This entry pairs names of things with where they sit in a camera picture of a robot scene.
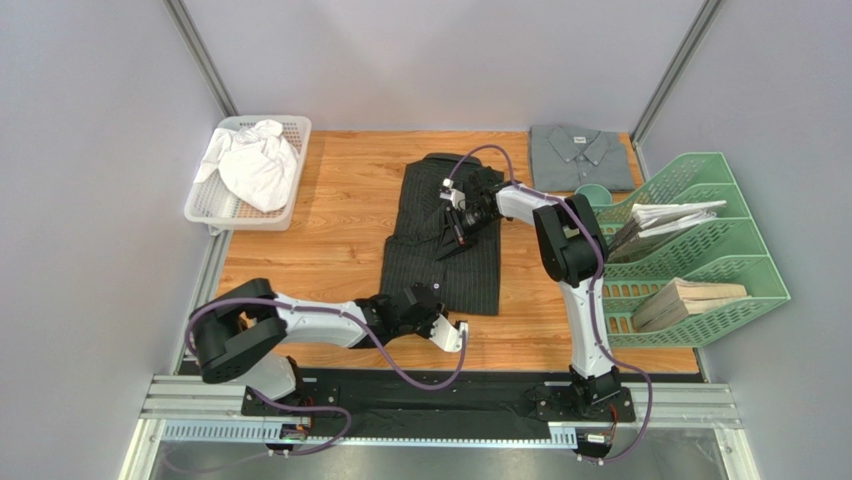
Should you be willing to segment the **green plastic file rack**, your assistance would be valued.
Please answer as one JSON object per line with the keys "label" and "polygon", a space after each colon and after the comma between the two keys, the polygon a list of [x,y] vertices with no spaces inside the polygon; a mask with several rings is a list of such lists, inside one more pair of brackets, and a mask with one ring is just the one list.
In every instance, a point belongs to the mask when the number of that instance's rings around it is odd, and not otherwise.
{"label": "green plastic file rack", "polygon": [[[608,262],[604,271],[604,321],[615,348],[704,347],[790,299],[729,165],[720,152],[676,157],[625,200],[594,211],[612,237],[636,204],[723,200],[718,216],[626,263]],[[735,283],[747,296],[663,330],[641,332],[633,316],[671,279]]]}

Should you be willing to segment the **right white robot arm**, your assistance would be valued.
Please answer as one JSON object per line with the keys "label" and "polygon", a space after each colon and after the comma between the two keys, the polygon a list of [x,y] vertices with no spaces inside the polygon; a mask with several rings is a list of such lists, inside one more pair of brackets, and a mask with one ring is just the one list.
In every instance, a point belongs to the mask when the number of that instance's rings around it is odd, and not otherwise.
{"label": "right white robot arm", "polygon": [[584,419],[609,411],[621,383],[605,336],[602,287],[607,250],[586,197],[565,199],[518,182],[501,182],[482,188],[473,198],[449,178],[441,183],[439,196],[449,203],[440,259],[471,247],[476,234],[502,219],[521,220],[535,228],[542,265],[559,286],[571,330],[569,405]]}

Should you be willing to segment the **right corner aluminium post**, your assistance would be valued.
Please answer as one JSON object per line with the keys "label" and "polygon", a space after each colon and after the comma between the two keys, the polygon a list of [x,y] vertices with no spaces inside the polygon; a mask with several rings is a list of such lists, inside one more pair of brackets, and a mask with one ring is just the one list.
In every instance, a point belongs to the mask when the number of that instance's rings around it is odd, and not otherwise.
{"label": "right corner aluminium post", "polygon": [[724,0],[705,0],[692,20],[657,87],[646,104],[636,126],[630,133],[633,146],[638,147],[649,134],[667,99],[685,73],[695,53],[723,9]]}

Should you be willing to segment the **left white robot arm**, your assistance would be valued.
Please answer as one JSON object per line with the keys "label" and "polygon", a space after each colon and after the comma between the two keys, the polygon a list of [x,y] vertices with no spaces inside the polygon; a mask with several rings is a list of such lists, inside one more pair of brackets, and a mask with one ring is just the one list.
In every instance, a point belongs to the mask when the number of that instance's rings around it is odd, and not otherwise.
{"label": "left white robot arm", "polygon": [[185,341],[208,384],[234,383],[271,400],[301,387],[294,360],[275,353],[283,344],[376,348],[399,337],[420,336],[449,353],[463,350],[469,328],[451,323],[430,287],[414,284],[396,295],[344,303],[299,300],[253,279],[197,308]]}

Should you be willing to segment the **white shirt in basket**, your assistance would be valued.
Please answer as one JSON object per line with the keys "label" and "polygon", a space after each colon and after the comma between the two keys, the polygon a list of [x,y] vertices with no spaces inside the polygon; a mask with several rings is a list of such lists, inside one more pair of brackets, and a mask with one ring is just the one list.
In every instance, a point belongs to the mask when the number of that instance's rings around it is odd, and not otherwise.
{"label": "white shirt in basket", "polygon": [[253,208],[270,213],[286,206],[299,152],[285,138],[284,124],[262,119],[238,131],[217,128],[194,178],[196,184],[217,173],[224,185]]}

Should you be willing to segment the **dark pinstriped long sleeve shirt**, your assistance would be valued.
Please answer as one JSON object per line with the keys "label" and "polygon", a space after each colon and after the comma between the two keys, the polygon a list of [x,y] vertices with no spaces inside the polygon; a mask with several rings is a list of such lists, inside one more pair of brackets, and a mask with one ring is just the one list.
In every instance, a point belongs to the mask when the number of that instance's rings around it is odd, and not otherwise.
{"label": "dark pinstriped long sleeve shirt", "polygon": [[472,157],[458,165],[458,154],[430,153],[409,163],[400,187],[392,235],[384,244],[380,278],[382,294],[396,294],[422,284],[452,312],[496,316],[501,286],[501,232],[492,224],[474,236],[473,246],[457,246],[445,229],[449,203],[439,197],[445,178],[468,199],[474,197],[472,174],[482,167]]}

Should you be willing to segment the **white plastic laundry basket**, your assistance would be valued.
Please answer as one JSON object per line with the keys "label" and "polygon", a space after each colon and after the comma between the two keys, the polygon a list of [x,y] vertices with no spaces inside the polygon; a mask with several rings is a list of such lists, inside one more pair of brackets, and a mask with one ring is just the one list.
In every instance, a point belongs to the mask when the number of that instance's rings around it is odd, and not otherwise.
{"label": "white plastic laundry basket", "polygon": [[238,131],[262,119],[273,119],[283,123],[285,138],[299,152],[288,203],[279,210],[263,213],[228,191],[217,173],[212,174],[201,184],[193,181],[184,206],[184,216],[191,222],[207,225],[213,235],[225,230],[284,231],[292,222],[307,158],[312,122],[304,116],[245,115],[228,117],[221,121],[217,128]]}

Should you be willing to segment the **left corner aluminium post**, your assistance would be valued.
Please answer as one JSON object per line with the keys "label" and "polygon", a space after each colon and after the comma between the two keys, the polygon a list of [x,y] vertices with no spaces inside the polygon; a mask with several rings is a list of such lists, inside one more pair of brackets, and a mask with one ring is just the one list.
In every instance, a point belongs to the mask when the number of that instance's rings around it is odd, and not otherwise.
{"label": "left corner aluminium post", "polygon": [[183,38],[219,109],[226,117],[236,116],[238,109],[185,2],[181,0],[164,0],[163,4]]}

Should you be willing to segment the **aluminium frame rail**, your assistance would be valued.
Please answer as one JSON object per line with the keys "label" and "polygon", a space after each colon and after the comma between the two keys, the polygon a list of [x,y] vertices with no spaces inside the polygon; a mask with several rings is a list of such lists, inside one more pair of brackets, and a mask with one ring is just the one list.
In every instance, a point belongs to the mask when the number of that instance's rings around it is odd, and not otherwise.
{"label": "aluminium frame rail", "polygon": [[[273,280],[283,278],[284,286],[296,287],[296,293],[313,299],[340,300],[374,293],[379,286],[381,257],[385,230],[370,232],[365,239],[351,240],[343,234],[310,233],[305,231],[239,232],[237,245],[229,260],[232,233],[210,237],[203,256],[201,272],[191,299],[191,306],[212,299],[221,285],[247,279],[248,273],[270,274]],[[493,449],[508,451],[497,460],[482,460],[481,467],[471,466],[461,473],[451,460],[420,462],[411,467],[417,474],[435,479],[516,478],[532,479],[533,471],[553,478],[626,478],[626,479],[762,479],[758,472],[753,449],[748,442],[741,418],[726,384],[702,383],[678,372],[657,372],[654,381],[652,417],[644,438],[626,460],[614,467],[582,466],[582,461],[567,460],[571,453],[567,440],[574,438],[573,429],[586,430],[603,423],[576,424],[534,420],[530,408],[517,410],[530,400],[522,398],[521,387],[543,385],[545,377],[556,378],[567,371],[570,357],[569,333],[562,301],[556,300],[555,288],[538,262],[537,248],[531,227],[503,227],[501,234],[501,300],[500,315],[472,317],[473,347],[468,350],[465,370],[448,389],[425,392],[408,385],[390,367],[334,369],[331,367],[378,367],[381,355],[375,353],[345,353],[339,347],[316,347],[308,353],[308,366],[329,368],[305,369],[308,383],[315,380],[323,385],[354,387],[340,401],[352,410],[353,426],[339,440],[340,447],[330,447],[331,453],[312,454],[308,460],[323,465],[342,465],[345,448],[374,448],[382,451],[367,453],[408,457],[418,454],[488,453]],[[262,441],[283,443],[273,439],[286,425],[283,416],[245,417],[239,410],[245,394],[233,385],[203,385],[193,376],[197,368],[190,365],[190,356],[175,360],[172,375],[155,375],[137,425],[132,446],[128,451],[120,478],[155,478],[165,462],[166,447],[183,448],[195,444],[227,445],[261,448]],[[367,408],[367,390],[380,393],[406,394],[423,397],[420,403],[388,404],[397,410]],[[537,455],[545,450],[559,452],[556,460],[530,460],[530,466],[502,466],[520,463],[513,460],[518,451],[532,450]],[[210,453],[198,460],[214,459]],[[414,473],[401,473],[390,478],[414,478]]]}

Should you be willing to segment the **white papers in rack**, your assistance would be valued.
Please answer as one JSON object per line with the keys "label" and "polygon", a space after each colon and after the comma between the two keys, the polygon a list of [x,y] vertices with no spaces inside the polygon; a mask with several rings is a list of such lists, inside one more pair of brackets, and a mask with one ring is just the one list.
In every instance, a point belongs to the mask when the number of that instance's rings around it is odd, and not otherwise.
{"label": "white papers in rack", "polygon": [[698,203],[634,204],[628,221],[609,242],[609,260],[631,261],[693,227],[714,219],[725,200]]}

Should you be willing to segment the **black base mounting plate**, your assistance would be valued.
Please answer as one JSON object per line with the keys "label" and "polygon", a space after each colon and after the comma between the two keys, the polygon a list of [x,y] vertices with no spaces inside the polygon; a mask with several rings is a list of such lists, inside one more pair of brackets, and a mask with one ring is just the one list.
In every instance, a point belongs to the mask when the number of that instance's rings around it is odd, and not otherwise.
{"label": "black base mounting plate", "polygon": [[621,393],[610,410],[576,416],[568,402],[565,372],[466,371],[439,391],[418,389],[392,370],[301,368],[301,387],[282,398],[286,406],[312,407],[309,431],[332,436],[352,422],[347,438],[426,440],[544,440],[551,422],[610,427],[641,419],[636,373],[620,376]]}

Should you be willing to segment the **folded grey shirt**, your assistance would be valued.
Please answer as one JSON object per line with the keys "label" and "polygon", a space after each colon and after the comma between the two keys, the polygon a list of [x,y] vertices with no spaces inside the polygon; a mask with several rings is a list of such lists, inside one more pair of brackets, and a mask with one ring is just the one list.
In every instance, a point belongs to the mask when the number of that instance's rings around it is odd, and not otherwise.
{"label": "folded grey shirt", "polygon": [[616,132],[574,125],[533,125],[528,150],[532,184],[539,191],[575,191],[587,184],[615,192],[635,187],[627,147]]}

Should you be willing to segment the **corner aluminium post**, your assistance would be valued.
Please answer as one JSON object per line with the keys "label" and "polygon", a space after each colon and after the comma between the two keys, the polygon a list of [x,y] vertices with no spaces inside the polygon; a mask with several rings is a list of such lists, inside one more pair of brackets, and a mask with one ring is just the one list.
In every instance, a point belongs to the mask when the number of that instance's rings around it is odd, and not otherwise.
{"label": "corner aluminium post", "polygon": [[185,2],[181,0],[164,0],[163,4],[183,38],[219,109],[226,117],[236,116],[238,109]]}
{"label": "corner aluminium post", "polygon": [[657,87],[646,104],[636,126],[630,133],[633,146],[638,147],[649,134],[667,99],[685,73],[695,53],[723,9],[724,0],[705,0],[692,20]]}

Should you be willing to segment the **brown book in rack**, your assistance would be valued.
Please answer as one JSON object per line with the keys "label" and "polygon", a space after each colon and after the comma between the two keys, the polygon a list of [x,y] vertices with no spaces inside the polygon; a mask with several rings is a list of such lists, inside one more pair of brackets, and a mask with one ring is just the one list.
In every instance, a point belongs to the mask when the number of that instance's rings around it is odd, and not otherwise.
{"label": "brown book in rack", "polygon": [[747,298],[750,295],[741,284],[674,278],[640,305],[632,316],[632,322],[639,332],[660,331],[690,316],[708,313]]}

